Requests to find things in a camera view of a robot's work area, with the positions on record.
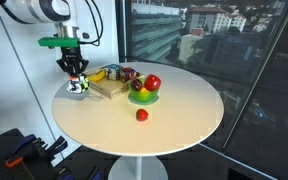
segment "round table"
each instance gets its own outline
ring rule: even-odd
[[[150,105],[131,102],[129,92],[113,100],[94,90],[72,94],[64,84],[53,100],[53,116],[60,129],[91,149],[122,156],[109,179],[168,179],[155,156],[192,147],[220,124],[224,107],[218,92],[201,77],[180,68],[144,62],[122,63],[162,80],[159,99]],[[136,111],[149,113],[136,120]]]

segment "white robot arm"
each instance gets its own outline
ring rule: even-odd
[[[98,8],[93,0],[92,2],[103,25]],[[88,39],[89,35],[79,30],[75,0],[0,0],[0,5],[12,19],[19,23],[54,23],[57,31],[55,36],[42,38],[39,44],[50,48],[61,48],[62,58],[57,60],[57,63],[70,76],[67,88],[70,92],[82,93],[88,89],[89,83],[83,72],[89,61],[81,56],[80,45],[95,45],[94,42],[99,42],[103,26],[100,35],[97,31],[96,41],[80,41],[80,39]]]

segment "table base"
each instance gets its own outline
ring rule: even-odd
[[[156,157],[143,157],[141,160],[141,180],[168,180],[162,162]],[[108,180],[140,180],[136,178],[136,157],[120,157],[112,166]]]

